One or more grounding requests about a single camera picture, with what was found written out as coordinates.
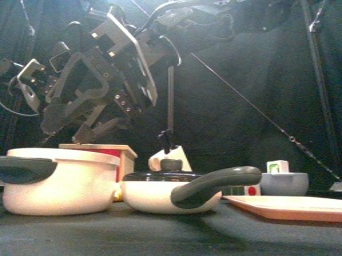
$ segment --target table surface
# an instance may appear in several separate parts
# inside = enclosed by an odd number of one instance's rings
[[[73,216],[20,216],[0,204],[0,255],[342,255],[342,223],[273,221],[221,199],[212,211],[156,215],[113,203]]]

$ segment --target black handle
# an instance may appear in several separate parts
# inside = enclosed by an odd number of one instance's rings
[[[161,131],[161,133],[157,135],[157,140],[165,154],[168,154],[172,149],[177,148],[177,146],[172,142],[172,132],[169,129]]]
[[[57,163],[45,158],[0,157],[0,180],[10,184],[30,184],[48,178]]]
[[[213,171],[171,192],[175,206],[192,209],[201,206],[221,190],[223,186],[249,186],[260,182],[261,172],[252,166],[241,166]]]

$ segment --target orange tray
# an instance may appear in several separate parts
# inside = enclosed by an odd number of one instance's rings
[[[342,222],[342,200],[296,196],[223,196],[232,205],[276,220]]]

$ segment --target cooking pot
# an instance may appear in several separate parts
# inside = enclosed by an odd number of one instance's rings
[[[116,190],[118,158],[70,149],[18,148],[0,157],[5,209],[24,215],[105,210]]]
[[[213,171],[203,176],[184,171],[129,173],[121,180],[124,202],[136,210],[192,214],[211,210],[225,186],[257,184],[261,172],[251,166]]]

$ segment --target metal pole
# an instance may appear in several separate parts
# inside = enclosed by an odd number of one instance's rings
[[[168,99],[167,99],[167,128],[173,132],[173,106],[175,106],[175,67],[168,67]]]
[[[323,74],[323,70],[322,70],[322,60],[320,60],[320,55],[319,55],[317,38],[316,38],[316,34],[312,33],[312,31],[309,31],[309,25],[312,23],[312,18],[311,18],[311,11],[309,11],[309,6],[307,3],[307,0],[300,0],[300,5],[301,5],[301,11],[303,11],[303,17],[304,17],[304,25],[305,25],[308,46],[309,46],[309,51],[311,51],[316,85],[317,85],[317,90],[319,90],[320,105],[322,105],[324,124],[326,124],[326,133],[327,133],[327,139],[328,139],[330,150],[331,150],[332,161],[334,161],[332,169],[338,170],[338,173],[340,175],[342,174],[342,172],[340,172],[340,157],[339,157],[339,149],[338,149],[338,143],[336,143],[336,134],[335,134],[334,122],[332,122],[332,118],[331,118],[331,109],[330,109],[328,95],[327,95],[327,89],[326,89],[327,88],[326,87],[326,79],[324,79],[324,74]]]

